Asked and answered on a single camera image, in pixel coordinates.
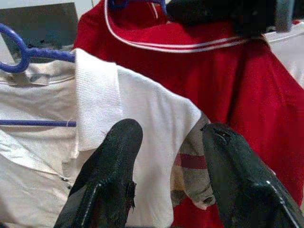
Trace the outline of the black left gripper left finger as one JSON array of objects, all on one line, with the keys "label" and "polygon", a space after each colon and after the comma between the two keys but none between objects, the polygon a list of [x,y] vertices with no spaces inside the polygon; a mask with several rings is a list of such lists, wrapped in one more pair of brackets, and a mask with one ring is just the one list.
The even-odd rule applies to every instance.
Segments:
[{"label": "black left gripper left finger", "polygon": [[84,163],[56,228],[124,228],[135,207],[133,167],[143,140],[134,119],[117,122]]}]

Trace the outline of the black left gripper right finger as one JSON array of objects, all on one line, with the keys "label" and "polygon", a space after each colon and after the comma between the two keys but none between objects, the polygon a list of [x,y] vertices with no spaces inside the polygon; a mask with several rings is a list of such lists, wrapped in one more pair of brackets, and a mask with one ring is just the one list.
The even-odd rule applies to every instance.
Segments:
[{"label": "black left gripper right finger", "polygon": [[304,217],[276,174],[230,127],[202,129],[209,178],[226,228],[302,228]]}]

